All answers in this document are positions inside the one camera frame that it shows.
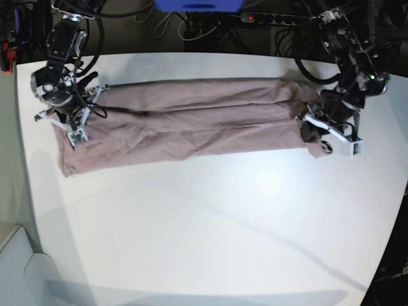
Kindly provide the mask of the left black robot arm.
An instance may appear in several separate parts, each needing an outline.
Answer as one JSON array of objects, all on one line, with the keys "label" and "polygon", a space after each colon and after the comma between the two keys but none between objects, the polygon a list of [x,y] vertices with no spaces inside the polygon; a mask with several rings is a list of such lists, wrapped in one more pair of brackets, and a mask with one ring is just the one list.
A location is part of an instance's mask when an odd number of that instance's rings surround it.
[{"label": "left black robot arm", "polygon": [[296,117],[305,143],[320,142],[327,153],[332,146],[324,135],[332,135],[343,144],[349,157],[361,154],[363,141],[358,135],[360,112],[367,97],[379,96],[387,89],[390,75],[380,70],[373,61],[371,41],[361,41],[348,15],[358,11],[355,4],[335,1],[306,1],[306,8],[319,29],[324,49],[334,57],[339,73],[319,79],[313,76],[297,58],[295,63],[302,75],[317,85],[335,84],[332,90],[323,90],[319,100],[307,104]]}]

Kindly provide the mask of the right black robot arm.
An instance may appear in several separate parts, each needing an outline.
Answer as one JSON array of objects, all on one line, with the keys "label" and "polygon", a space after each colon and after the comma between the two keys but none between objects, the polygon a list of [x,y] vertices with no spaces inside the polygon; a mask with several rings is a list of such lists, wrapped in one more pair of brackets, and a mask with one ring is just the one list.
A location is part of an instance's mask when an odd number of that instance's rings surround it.
[{"label": "right black robot arm", "polygon": [[106,111],[98,113],[96,101],[109,89],[108,85],[86,90],[87,85],[98,76],[89,71],[99,58],[105,42],[105,30],[100,19],[99,46],[92,61],[83,68],[82,51],[89,31],[80,27],[92,13],[100,13],[104,1],[52,1],[51,8],[62,14],[62,19],[49,32],[46,39],[47,61],[44,68],[31,75],[31,89],[36,98],[48,106],[35,120],[46,119],[65,130],[75,139],[85,139],[85,123],[89,114],[105,118]]}]

